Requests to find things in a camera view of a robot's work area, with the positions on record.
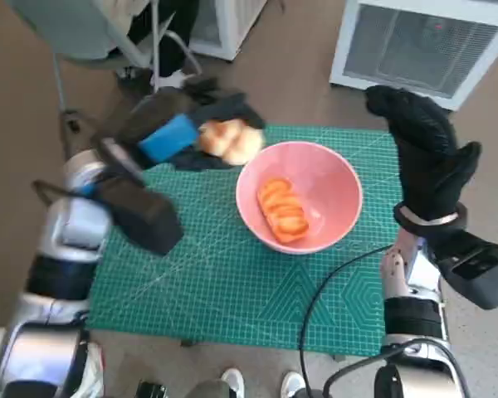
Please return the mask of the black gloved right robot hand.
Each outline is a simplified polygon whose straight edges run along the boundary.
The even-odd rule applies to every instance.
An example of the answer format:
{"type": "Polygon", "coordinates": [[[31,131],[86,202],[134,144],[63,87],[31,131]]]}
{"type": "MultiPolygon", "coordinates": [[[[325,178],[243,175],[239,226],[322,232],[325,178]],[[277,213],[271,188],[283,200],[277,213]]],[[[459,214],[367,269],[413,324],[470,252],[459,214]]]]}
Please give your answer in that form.
{"type": "Polygon", "coordinates": [[[477,169],[481,144],[460,147],[444,109],[428,97],[386,85],[364,94],[367,110],[386,120],[397,145],[404,206],[424,221],[455,213],[477,169]]]}

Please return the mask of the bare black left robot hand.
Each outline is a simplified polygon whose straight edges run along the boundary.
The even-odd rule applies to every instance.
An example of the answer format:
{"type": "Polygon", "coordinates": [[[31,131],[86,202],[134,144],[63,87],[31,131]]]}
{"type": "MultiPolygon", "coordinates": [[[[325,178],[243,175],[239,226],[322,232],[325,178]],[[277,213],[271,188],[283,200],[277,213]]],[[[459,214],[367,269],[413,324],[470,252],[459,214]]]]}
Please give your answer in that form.
{"type": "Polygon", "coordinates": [[[226,161],[199,147],[199,128],[232,119],[266,127],[244,92],[223,89],[216,78],[193,77],[182,87],[162,88],[137,105],[114,139],[144,170],[161,163],[191,172],[227,169],[226,161]]]}

